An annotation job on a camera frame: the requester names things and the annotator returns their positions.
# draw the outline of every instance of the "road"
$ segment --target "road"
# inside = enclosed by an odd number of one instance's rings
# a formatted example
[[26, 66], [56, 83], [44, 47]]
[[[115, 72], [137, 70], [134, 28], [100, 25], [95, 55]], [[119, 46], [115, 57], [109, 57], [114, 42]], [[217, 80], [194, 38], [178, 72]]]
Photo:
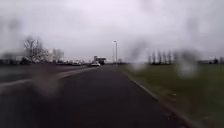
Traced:
[[1, 128], [183, 127], [115, 66], [61, 79], [54, 98], [39, 95], [31, 84], [0, 94]]
[[38, 68], [38, 71], [43, 71], [48, 74], [65, 72], [69, 70], [78, 70], [85, 68], [84, 66], [8, 66], [0, 67], [0, 83], [12, 82], [21, 79], [29, 79], [36, 72], [35, 69]]

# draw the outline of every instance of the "grass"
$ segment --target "grass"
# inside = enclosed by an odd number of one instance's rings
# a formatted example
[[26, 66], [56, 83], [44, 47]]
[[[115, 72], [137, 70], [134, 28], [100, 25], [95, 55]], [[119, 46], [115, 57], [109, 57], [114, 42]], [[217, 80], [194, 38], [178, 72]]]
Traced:
[[201, 65], [190, 78], [180, 77], [175, 65], [128, 73], [203, 127], [224, 127], [224, 65]]

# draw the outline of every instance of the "tree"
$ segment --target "tree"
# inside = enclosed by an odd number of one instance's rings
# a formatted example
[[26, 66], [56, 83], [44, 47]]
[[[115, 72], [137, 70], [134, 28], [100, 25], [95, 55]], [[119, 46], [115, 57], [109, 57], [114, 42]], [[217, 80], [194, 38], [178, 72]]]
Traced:
[[39, 56], [39, 62], [48, 62], [51, 59], [51, 55], [48, 49], [42, 49], [42, 52]]
[[160, 51], [158, 51], [158, 61], [159, 61], [159, 64], [162, 63], [162, 54]]
[[223, 63], [224, 63], [224, 57], [220, 57], [220, 58], [219, 58], [219, 63], [220, 63], [220, 64], [223, 64]]
[[167, 53], [167, 59], [168, 59], [169, 64], [171, 64], [172, 63], [172, 53], [170, 51]]
[[163, 58], [163, 59], [162, 59], [162, 60], [163, 60], [163, 63], [166, 64], [166, 53], [163, 52], [162, 56], [163, 56], [163, 57], [162, 57], [162, 58]]
[[213, 63], [214, 63], [214, 64], [218, 64], [218, 63], [219, 63], [219, 60], [218, 60], [217, 58], [215, 58], [215, 59], [213, 60]]
[[52, 57], [53, 61], [58, 62], [60, 61], [64, 56], [64, 52], [60, 49], [53, 49], [52, 51]]
[[178, 52], [177, 51], [175, 51], [174, 53], [173, 53], [173, 59], [174, 59], [174, 63], [177, 63], [177, 61], [178, 61]]
[[155, 52], [152, 53], [152, 64], [156, 63], [156, 54]]
[[2, 55], [4, 64], [15, 64], [16, 63], [16, 55], [10, 52], [4, 53]]
[[148, 63], [149, 63], [149, 64], [152, 63], [152, 62], [151, 62], [151, 61], [152, 61], [151, 59], [152, 59], [152, 58], [151, 58], [151, 55], [149, 54], [149, 57], [148, 57]]
[[40, 40], [29, 36], [24, 41], [25, 56], [30, 59], [31, 62], [41, 61], [45, 55], [45, 50], [42, 47]]

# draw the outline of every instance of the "street lamp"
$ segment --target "street lamp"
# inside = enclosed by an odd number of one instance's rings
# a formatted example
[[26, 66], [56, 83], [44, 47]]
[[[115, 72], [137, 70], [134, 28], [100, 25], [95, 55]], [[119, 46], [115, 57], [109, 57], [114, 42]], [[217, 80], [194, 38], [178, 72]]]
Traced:
[[115, 46], [116, 46], [116, 64], [117, 64], [117, 41], [114, 41]]

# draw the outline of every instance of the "cloud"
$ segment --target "cloud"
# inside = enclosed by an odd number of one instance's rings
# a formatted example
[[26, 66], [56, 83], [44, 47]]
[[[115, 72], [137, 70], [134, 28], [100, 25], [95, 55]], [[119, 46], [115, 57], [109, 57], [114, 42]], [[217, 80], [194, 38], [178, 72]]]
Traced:
[[[14, 0], [0, 1], [0, 20], [21, 22], [21, 38], [34, 34], [48, 48], [61, 48], [66, 59], [112, 58], [141, 39], [150, 50], [198, 49], [222, 55], [222, 0]], [[4, 44], [1, 49], [12, 47]]]

